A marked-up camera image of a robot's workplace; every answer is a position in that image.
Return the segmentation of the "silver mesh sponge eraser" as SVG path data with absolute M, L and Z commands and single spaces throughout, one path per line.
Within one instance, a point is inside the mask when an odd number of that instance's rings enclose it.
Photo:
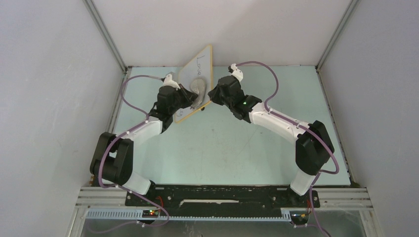
M 192 92 L 198 94 L 198 98 L 194 102 L 192 109 L 197 109 L 204 100 L 205 91 L 206 91 L 206 81 L 203 78 L 196 78 L 190 84 L 190 89 Z

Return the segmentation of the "wood framed whiteboard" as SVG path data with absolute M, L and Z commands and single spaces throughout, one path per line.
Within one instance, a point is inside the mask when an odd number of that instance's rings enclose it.
M 177 82 L 198 95 L 191 106 L 179 109 L 174 117 L 176 123 L 202 110 L 210 103 L 208 92 L 213 89 L 212 45 L 207 45 L 178 73 Z

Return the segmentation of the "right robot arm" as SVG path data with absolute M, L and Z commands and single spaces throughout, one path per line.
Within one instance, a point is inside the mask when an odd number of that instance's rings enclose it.
M 335 151 L 325 125 L 317 120 L 302 122 L 266 107 L 261 99 L 246 95 L 234 76 L 219 79 L 208 96 L 213 103 L 226 106 L 237 119 L 262 126 L 294 145 L 297 172 L 287 199 L 293 206 L 305 203 L 307 191 Z

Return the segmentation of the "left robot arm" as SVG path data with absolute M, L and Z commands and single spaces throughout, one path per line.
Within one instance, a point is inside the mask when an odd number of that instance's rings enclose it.
M 102 133 L 89 168 L 98 178 L 99 185 L 103 188 L 119 186 L 136 192 L 143 205 L 152 205 L 156 192 L 150 187 L 154 182 L 133 170 L 134 146 L 165 132 L 178 110 L 193 107 L 203 95 L 204 92 L 198 89 L 162 86 L 144 121 L 120 135 Z

